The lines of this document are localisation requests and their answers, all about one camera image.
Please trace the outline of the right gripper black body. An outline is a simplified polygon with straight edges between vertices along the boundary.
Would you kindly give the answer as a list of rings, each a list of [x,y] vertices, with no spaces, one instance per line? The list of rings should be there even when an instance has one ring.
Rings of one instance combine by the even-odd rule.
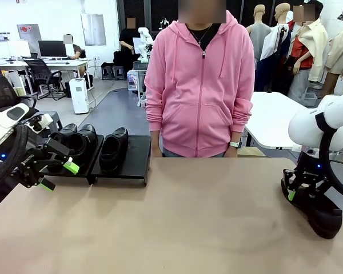
[[[310,188],[316,190],[328,190],[331,187],[325,175],[324,165],[319,158],[305,152],[301,152],[298,157],[294,175],[294,181],[299,186],[301,184],[307,184]]]

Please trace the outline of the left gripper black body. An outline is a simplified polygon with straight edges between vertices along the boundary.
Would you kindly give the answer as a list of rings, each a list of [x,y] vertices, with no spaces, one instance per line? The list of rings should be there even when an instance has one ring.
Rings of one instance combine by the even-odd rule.
[[[44,177],[42,170],[45,169],[43,162],[45,159],[42,146],[28,149],[13,170],[12,177],[25,188],[40,186],[38,181],[39,178]]]

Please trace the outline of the person's right hand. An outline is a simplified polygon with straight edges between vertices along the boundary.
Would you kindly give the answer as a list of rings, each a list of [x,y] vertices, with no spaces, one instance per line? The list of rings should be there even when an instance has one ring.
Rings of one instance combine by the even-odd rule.
[[[162,151],[159,146],[159,131],[151,131],[151,154],[152,157],[161,158],[163,157]]]

